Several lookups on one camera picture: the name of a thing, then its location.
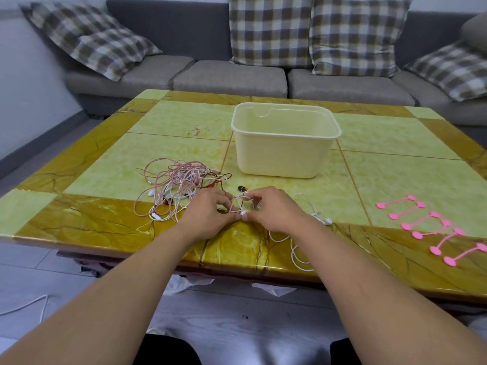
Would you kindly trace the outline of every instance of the plastic bag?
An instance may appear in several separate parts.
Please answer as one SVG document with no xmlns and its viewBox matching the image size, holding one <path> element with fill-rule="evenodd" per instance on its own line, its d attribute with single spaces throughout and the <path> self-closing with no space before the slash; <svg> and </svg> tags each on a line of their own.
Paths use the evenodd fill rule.
<svg viewBox="0 0 487 365">
<path fill-rule="evenodd" d="M 202 278 L 199 276 L 182 277 L 176 274 L 172 275 L 164 290 L 163 296 L 172 296 L 182 292 L 192 286 L 206 286 L 213 283 L 215 279 Z"/>
<path fill-rule="evenodd" d="M 280 287 L 280 286 L 270 286 L 268 284 L 252 283 L 255 288 L 263 289 L 264 291 L 273 294 L 274 296 L 281 297 L 284 294 L 290 294 L 294 292 L 296 288 Z"/>
</svg>

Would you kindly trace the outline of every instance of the container rim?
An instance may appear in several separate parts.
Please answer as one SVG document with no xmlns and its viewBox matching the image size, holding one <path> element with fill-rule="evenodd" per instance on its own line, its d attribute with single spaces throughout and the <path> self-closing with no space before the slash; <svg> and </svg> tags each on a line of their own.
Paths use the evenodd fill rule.
<svg viewBox="0 0 487 365">
<path fill-rule="evenodd" d="M 299 134 L 281 134 L 281 133 L 266 133 L 266 132 L 248 132 L 248 131 L 245 131 L 245 130 L 240 130 L 240 129 L 237 129 L 235 127 L 235 113 L 237 112 L 237 108 L 241 105 L 243 106 L 247 106 L 249 104 L 253 104 L 253 105 L 265 105 L 265 106 L 269 106 L 269 105 L 279 105 L 279 106 L 292 106 L 292 107 L 296 107 L 296 106 L 305 106 L 305 107 L 312 107 L 312 108 L 315 108 L 315 109 L 318 109 L 319 111 L 325 111 L 327 114 L 329 114 L 332 118 L 332 121 L 333 123 L 336 125 L 336 127 L 338 128 L 338 134 L 336 136 L 330 136 L 330 137 L 326 137 L 326 136 L 308 136 L 308 135 L 299 135 Z M 258 134 L 258 135 L 261 135 L 261 136 L 279 136 L 279 137 L 298 137 L 298 138 L 316 138 L 316 139 L 336 139 L 338 137 L 341 136 L 342 134 L 342 131 L 341 131 L 341 128 L 340 126 L 338 125 L 338 122 L 337 122 L 337 119 L 335 119 L 335 116 L 333 115 L 333 113 L 324 108 L 324 107 L 321 107 L 321 106 L 314 106 L 314 105 L 295 105 L 295 104 L 273 104 L 273 103 L 262 103 L 262 102 L 243 102 L 241 104 L 238 104 L 235 106 L 235 109 L 233 110 L 233 116 L 232 116 L 232 122 L 231 122 L 231 128 L 234 132 L 238 132 L 238 133 L 243 133 L 243 134 Z"/>
</svg>

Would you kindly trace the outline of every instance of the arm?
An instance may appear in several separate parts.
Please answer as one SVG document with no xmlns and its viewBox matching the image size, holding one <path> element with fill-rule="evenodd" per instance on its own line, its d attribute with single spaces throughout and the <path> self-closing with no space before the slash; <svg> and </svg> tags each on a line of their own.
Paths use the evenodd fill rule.
<svg viewBox="0 0 487 365">
<path fill-rule="evenodd" d="M 332 296 L 363 364 L 487 361 L 487 345 L 472 331 L 305 214 L 283 190 L 246 196 L 262 200 L 262 208 L 242 219 L 291 235 Z"/>
<path fill-rule="evenodd" d="M 213 237 L 239 213 L 232 196 L 199 190 L 180 222 L 113 268 L 0 356 L 0 365 L 129 365 L 140 347 L 164 288 L 188 248 Z"/>
</svg>

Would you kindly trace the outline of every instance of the cream plastic container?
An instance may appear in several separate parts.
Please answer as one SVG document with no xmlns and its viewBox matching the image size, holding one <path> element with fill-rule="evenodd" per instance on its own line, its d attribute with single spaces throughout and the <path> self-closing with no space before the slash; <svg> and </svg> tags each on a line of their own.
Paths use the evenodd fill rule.
<svg viewBox="0 0 487 365">
<path fill-rule="evenodd" d="M 290 104 L 239 104 L 232 129 L 240 170 L 276 177 L 314 177 L 341 135 L 330 110 Z"/>
</svg>

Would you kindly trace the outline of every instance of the forearm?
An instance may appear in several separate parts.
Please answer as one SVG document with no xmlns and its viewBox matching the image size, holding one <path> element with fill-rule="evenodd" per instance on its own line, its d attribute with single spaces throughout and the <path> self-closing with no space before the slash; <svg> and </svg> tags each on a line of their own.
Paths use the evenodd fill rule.
<svg viewBox="0 0 487 365">
<path fill-rule="evenodd" d="M 364 364 L 481 364 L 483 341 L 319 222 L 293 235 L 335 302 Z"/>
<path fill-rule="evenodd" d="M 162 233 L 18 341 L 0 364 L 132 364 L 187 239 L 177 226 Z"/>
</svg>

